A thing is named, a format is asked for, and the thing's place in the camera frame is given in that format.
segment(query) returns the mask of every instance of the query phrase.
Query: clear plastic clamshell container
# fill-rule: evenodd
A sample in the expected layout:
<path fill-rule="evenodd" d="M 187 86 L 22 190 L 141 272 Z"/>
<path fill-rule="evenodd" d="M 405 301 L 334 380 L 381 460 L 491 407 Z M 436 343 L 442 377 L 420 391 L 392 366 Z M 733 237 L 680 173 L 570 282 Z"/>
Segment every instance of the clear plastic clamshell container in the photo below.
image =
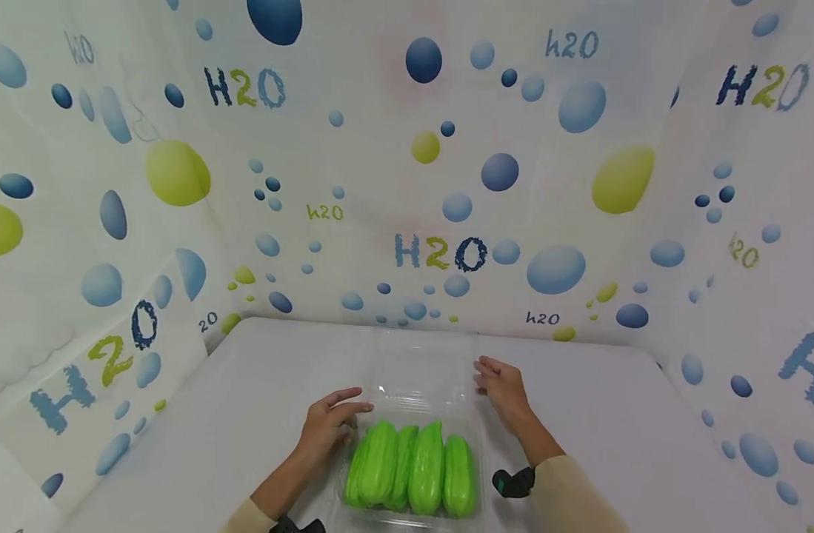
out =
<path fill-rule="evenodd" d="M 409 507 L 394 512 L 383 506 L 355 509 L 344 499 L 344 485 L 356 452 L 358 438 L 345 450 L 336 478 L 336 504 L 329 532 L 411 532 L 433 529 L 435 532 L 480 532 L 484 512 L 484 448 L 480 420 L 475 409 L 474 374 L 476 340 L 453 332 L 383 330 L 366 349 L 366 375 L 363 397 L 374 403 L 374 410 L 358 420 L 358 438 L 369 427 L 385 419 L 397 430 L 403 426 L 427 426 L 442 422 L 442 439 L 456 434 L 468 442 L 476 468 L 475 510 L 469 517 L 447 516 L 440 504 L 433 516 L 413 514 Z"/>

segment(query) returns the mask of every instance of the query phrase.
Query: sleeve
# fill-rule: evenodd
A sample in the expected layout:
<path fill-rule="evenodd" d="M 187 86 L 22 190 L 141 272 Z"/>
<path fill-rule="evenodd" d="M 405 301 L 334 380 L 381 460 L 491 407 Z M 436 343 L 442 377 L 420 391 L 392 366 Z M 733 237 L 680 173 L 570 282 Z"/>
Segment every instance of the sleeve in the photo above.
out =
<path fill-rule="evenodd" d="M 263 514 L 249 498 L 244 500 L 218 533 L 268 533 L 276 522 Z"/>
<path fill-rule="evenodd" d="M 622 517 L 581 470 L 575 459 L 560 455 L 535 469 L 530 499 L 547 532 L 627 533 Z"/>

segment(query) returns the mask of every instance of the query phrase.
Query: green vegetable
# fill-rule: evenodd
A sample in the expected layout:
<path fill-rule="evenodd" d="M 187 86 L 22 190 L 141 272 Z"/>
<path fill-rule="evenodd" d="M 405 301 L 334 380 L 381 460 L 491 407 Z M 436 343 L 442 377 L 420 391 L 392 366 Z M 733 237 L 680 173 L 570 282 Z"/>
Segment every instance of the green vegetable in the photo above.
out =
<path fill-rule="evenodd" d="M 418 426 L 401 427 L 398 432 L 398 451 L 395 469 L 395 484 L 392 493 L 383 502 L 386 509 L 401 511 L 407 506 L 407 483 L 413 467 L 413 446 L 416 444 Z"/>
<path fill-rule="evenodd" d="M 469 444 L 463 437 L 448 436 L 445 444 L 445 483 L 442 489 L 442 501 L 448 514 L 455 518 L 472 514 L 478 500 L 476 482 L 478 475 Z"/>
<path fill-rule="evenodd" d="M 369 430 L 368 451 L 358 477 L 358 497 L 363 503 L 383 503 L 395 484 L 398 434 L 387 420 Z"/>
<path fill-rule="evenodd" d="M 434 514 L 442 500 L 445 450 L 442 422 L 437 420 L 418 432 L 413 467 L 407 484 L 409 504 L 417 514 Z"/>

